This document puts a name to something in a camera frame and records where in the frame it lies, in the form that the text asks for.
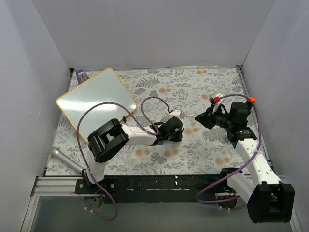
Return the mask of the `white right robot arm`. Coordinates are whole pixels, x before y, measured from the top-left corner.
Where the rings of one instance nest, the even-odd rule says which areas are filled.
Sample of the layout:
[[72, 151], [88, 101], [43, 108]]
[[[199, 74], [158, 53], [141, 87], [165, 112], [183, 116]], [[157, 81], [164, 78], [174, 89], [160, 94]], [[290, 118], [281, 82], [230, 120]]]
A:
[[254, 223], [289, 222], [292, 216], [295, 191], [273, 172], [262, 151], [259, 140], [247, 126], [253, 103], [235, 101], [230, 111], [214, 102], [195, 117], [207, 129], [219, 126], [226, 130], [227, 138], [244, 161], [251, 179], [240, 169], [221, 171], [219, 188], [224, 192], [232, 189], [245, 201], [250, 219]]

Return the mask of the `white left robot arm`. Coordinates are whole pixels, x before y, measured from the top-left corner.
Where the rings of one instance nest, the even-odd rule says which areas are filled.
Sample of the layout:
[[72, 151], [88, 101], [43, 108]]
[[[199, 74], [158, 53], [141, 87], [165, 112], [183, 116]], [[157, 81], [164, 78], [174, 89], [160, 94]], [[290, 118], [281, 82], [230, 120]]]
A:
[[123, 125], [117, 119], [112, 119], [88, 136], [88, 148], [93, 154], [89, 160], [89, 167], [85, 171], [87, 189], [98, 193], [103, 187], [104, 170], [106, 163], [111, 160], [125, 145], [162, 145], [166, 141], [180, 142], [182, 140], [183, 123], [175, 116], [165, 123], [155, 123], [154, 126], [143, 130], [138, 127]]

